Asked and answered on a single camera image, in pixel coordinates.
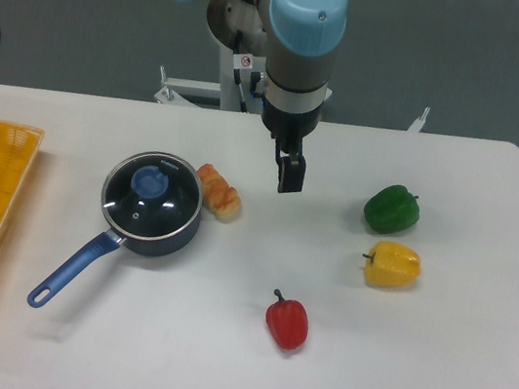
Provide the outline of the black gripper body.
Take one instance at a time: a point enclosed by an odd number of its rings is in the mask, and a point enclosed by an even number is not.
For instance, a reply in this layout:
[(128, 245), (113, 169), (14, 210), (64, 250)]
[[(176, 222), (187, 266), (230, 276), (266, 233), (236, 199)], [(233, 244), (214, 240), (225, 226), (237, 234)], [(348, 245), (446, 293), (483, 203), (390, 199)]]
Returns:
[(262, 105), (261, 120), (276, 139), (280, 150), (301, 153), (302, 140), (315, 130), (320, 121), (322, 106), (305, 113), (285, 112), (275, 107), (267, 99)]

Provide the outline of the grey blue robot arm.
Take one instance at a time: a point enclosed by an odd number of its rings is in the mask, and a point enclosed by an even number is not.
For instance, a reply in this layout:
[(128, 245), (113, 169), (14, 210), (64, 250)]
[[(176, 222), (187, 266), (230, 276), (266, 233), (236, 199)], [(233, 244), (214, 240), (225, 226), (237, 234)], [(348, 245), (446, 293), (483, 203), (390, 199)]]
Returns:
[(265, 35), (261, 120), (275, 140), (278, 191), (300, 192), (302, 140), (318, 124), (348, 0), (242, 0)]

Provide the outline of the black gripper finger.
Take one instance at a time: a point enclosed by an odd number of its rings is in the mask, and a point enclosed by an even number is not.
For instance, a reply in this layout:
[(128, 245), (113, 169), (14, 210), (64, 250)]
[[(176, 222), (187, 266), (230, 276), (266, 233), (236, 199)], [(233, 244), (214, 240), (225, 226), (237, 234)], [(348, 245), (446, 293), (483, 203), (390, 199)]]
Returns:
[(306, 162), (302, 151), (292, 151), (280, 157), (277, 190), (279, 193), (300, 193), (304, 183)]
[(277, 165), (277, 171), (278, 171), (278, 181), (281, 182), (283, 180), (283, 174), (284, 174), (284, 155), (282, 154), (282, 148), (281, 148), (281, 140), (279, 138), (275, 139), (275, 161)]

